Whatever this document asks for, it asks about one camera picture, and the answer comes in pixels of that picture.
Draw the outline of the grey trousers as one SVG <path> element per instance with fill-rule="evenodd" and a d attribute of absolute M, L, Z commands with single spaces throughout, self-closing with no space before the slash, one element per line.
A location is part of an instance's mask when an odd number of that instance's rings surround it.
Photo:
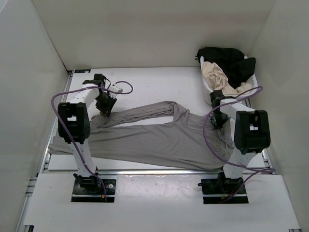
<path fill-rule="evenodd" d="M 228 125 L 220 132 L 203 116 L 162 101 L 94 116 L 88 144 L 94 158 L 211 171 L 234 151 Z"/>

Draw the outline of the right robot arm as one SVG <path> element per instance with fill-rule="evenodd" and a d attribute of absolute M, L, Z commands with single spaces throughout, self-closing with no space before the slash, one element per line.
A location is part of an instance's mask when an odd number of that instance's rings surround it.
<path fill-rule="evenodd" d="M 234 193 L 237 188 L 243 188 L 242 173 L 249 162 L 265 148 L 270 146 L 270 130 L 268 114 L 265 110 L 254 110 L 241 103 L 242 99 L 225 96 L 221 90 L 210 94 L 212 115 L 210 122 L 224 131 L 224 125 L 231 137 L 230 143 L 234 149 L 232 155 L 218 174 L 216 188 L 222 193 Z"/>

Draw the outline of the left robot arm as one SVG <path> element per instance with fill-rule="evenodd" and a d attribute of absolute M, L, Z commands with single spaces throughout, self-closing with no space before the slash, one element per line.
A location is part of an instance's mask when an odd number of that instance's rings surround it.
<path fill-rule="evenodd" d="M 69 102 L 59 103 L 56 111 L 58 134 L 69 145 L 77 164 L 78 172 L 74 174 L 77 184 L 90 194 L 100 194 L 104 199 L 106 186 L 98 177 L 88 144 L 91 131 L 88 108 L 95 101 L 104 116 L 111 114 L 116 96 L 123 90 L 116 84 L 105 87 L 107 81 L 104 75 L 94 74 L 94 79 L 83 81 L 82 89 Z"/>

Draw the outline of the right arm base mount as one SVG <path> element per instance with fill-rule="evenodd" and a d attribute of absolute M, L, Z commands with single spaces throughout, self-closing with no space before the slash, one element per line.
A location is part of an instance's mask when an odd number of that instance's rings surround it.
<path fill-rule="evenodd" d="M 221 181 L 219 179 L 201 179 L 204 204 L 248 204 L 243 179 Z"/>

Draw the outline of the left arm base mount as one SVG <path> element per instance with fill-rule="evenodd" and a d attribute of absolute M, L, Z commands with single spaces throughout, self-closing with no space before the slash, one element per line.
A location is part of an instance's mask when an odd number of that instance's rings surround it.
<path fill-rule="evenodd" d="M 73 174 L 75 180 L 71 202 L 77 203 L 113 203 L 116 192 L 116 179 L 98 179 L 94 176 L 82 177 Z"/>

